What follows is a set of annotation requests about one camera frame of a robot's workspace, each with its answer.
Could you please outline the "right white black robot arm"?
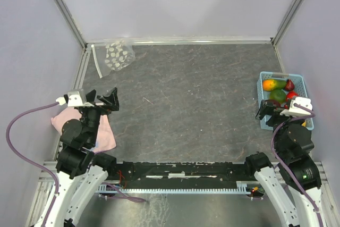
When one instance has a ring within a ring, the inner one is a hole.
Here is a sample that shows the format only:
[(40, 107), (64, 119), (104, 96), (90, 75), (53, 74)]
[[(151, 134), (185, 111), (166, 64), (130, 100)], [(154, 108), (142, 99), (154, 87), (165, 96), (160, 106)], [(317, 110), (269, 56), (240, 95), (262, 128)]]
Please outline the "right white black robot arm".
[(314, 148), (311, 131), (302, 125), (315, 116), (311, 100), (294, 96), (288, 103), (289, 106), (280, 107), (274, 100), (262, 100), (256, 118), (262, 120), (270, 116), (271, 151), (290, 193), (287, 194), (277, 180), (275, 168), (264, 153), (246, 158), (244, 175), (263, 187), (282, 226), (326, 226), (321, 177), (309, 155)]

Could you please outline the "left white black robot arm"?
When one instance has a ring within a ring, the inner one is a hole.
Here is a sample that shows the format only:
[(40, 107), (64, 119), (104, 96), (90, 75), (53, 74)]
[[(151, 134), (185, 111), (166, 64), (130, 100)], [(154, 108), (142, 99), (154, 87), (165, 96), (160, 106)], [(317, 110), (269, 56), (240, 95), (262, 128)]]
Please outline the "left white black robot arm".
[(119, 110), (117, 88), (104, 96), (95, 90), (87, 94), (83, 89), (69, 91), (56, 102), (78, 110), (81, 116), (67, 120), (61, 128), (56, 172), (43, 168), (52, 176), (54, 186), (36, 226), (76, 226), (99, 185), (117, 175), (115, 158), (92, 151), (102, 117)]

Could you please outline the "clear polka dot zip bag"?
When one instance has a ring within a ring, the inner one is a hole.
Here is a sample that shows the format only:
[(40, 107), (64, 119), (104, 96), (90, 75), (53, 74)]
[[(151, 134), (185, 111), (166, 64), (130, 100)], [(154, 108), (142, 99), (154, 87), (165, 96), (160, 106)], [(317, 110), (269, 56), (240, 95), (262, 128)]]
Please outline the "clear polka dot zip bag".
[(100, 78), (112, 71), (117, 72), (135, 61), (135, 52), (126, 39), (92, 44), (91, 51)]

